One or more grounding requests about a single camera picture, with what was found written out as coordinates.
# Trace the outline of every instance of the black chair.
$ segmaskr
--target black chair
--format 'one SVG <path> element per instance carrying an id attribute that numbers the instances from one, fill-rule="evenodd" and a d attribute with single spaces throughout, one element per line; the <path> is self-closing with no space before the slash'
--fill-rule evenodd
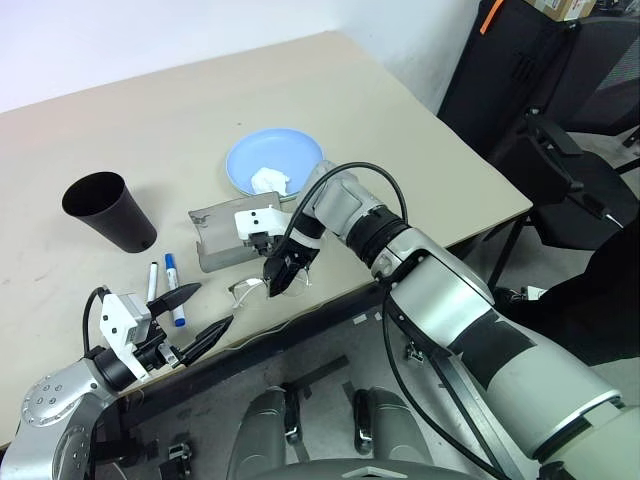
<path id="1" fill-rule="evenodd" d="M 579 28 L 532 95 L 525 126 L 514 124 L 489 158 L 534 204 L 516 220 L 490 288 L 525 225 L 544 245 L 596 250 L 638 211 L 620 175 L 640 161 L 614 169 L 565 132 L 613 136 L 640 124 L 640 19 L 588 18 Z"/>
<path id="2" fill-rule="evenodd" d="M 544 245 L 596 250 L 638 213 L 638 199 L 619 171 L 595 153 L 583 152 L 546 117 L 529 115 L 526 123 L 526 132 L 496 168 L 533 208 L 515 220 L 489 279 L 491 289 L 526 225 L 536 228 Z"/>

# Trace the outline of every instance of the floor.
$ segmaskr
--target floor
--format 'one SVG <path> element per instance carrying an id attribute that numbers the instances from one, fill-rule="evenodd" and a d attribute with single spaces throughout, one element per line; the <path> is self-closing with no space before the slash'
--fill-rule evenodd
<path id="1" fill-rule="evenodd" d="M 619 139 L 580 135 L 575 138 L 583 148 L 589 147 L 605 158 L 613 159 L 614 166 L 633 158 L 630 156 L 633 153 L 620 147 Z M 638 194 L 640 170 L 630 172 L 624 178 Z M 466 259 L 485 279 L 490 274 L 506 234 L 506 231 L 502 232 L 485 242 Z M 500 284 L 512 288 L 523 285 L 549 288 L 581 273 L 589 257 L 590 252 L 544 247 L 535 231 L 526 228 Z M 99 469 L 98 478 L 159 478 L 157 465 L 166 458 L 168 446 L 180 435 L 188 435 L 194 448 L 193 474 L 190 478 L 225 478 L 227 461 L 238 424 L 249 402 L 268 386 L 294 380 L 341 355 L 348 358 L 348 366 L 312 385 L 311 396 L 301 401 L 304 444 L 311 459 L 357 457 L 352 446 L 351 407 L 343 388 L 344 384 L 351 382 L 354 388 L 377 385 L 393 391 L 398 390 L 386 361 L 380 322 L 376 319 L 375 313 L 368 312 L 366 316 L 345 321 L 148 421 L 141 426 L 140 433 L 145 441 L 158 439 L 160 458 L 126 469 L 126 477 L 114 466 L 104 466 Z M 392 334 L 396 352 L 400 352 L 406 340 L 395 328 Z M 482 455 L 473 435 L 432 369 L 429 366 L 411 366 L 404 361 L 400 361 L 400 364 L 409 388 L 425 409 L 450 433 Z M 595 367 L 595 370 L 622 390 L 627 404 L 640 404 L 639 359 L 601 365 Z M 488 478 L 423 422 L 419 424 L 436 465 L 468 472 L 478 478 Z M 536 478 L 536 464 L 527 460 L 506 434 L 502 432 L 501 437 L 512 452 L 524 477 Z M 296 453 L 292 449 L 287 452 L 287 461 L 297 461 Z"/>

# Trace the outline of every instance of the white bracket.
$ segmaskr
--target white bracket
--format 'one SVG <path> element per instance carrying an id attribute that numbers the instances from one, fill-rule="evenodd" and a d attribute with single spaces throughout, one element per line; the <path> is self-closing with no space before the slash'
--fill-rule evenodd
<path id="1" fill-rule="evenodd" d="M 100 331 L 120 361 L 143 382 L 149 373 L 133 352 L 136 343 L 147 338 L 150 323 L 151 312 L 137 295 L 110 293 L 104 296 Z"/>

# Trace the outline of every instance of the metal frame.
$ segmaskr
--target metal frame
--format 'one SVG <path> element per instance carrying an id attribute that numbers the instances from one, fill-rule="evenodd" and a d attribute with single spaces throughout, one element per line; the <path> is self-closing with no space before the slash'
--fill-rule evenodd
<path id="1" fill-rule="evenodd" d="M 527 218 L 529 214 L 521 215 L 518 217 L 515 222 L 513 222 L 513 227 L 511 228 L 511 232 L 509 232 L 509 236 L 507 237 L 507 241 L 500 252 L 500 256 L 498 257 L 498 261 L 496 262 L 496 266 L 493 268 L 491 272 L 491 276 L 489 277 L 489 281 L 487 282 L 487 286 L 489 290 L 493 292 L 498 284 L 498 280 L 500 279 L 500 275 L 504 271 L 504 267 L 507 265 L 509 261 L 509 257 L 511 256 L 511 252 L 513 252 L 513 247 L 515 247 L 518 238 L 520 238 L 520 234 L 522 233 L 522 229 L 528 225 Z"/>
<path id="2" fill-rule="evenodd" d="M 487 455 L 489 462 L 511 480 L 524 480 L 522 472 L 516 466 L 480 404 L 451 363 L 451 355 L 444 350 L 436 350 L 428 360 Z"/>

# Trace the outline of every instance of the chair armrest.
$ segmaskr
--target chair armrest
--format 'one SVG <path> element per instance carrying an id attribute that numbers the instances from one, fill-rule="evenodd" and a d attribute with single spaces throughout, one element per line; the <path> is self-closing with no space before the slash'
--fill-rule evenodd
<path id="1" fill-rule="evenodd" d="M 531 134 L 537 138 L 542 137 L 547 140 L 561 155 L 566 157 L 582 155 L 582 149 L 573 138 L 567 135 L 567 132 L 550 118 L 544 115 L 527 115 L 525 120 L 527 129 Z"/>

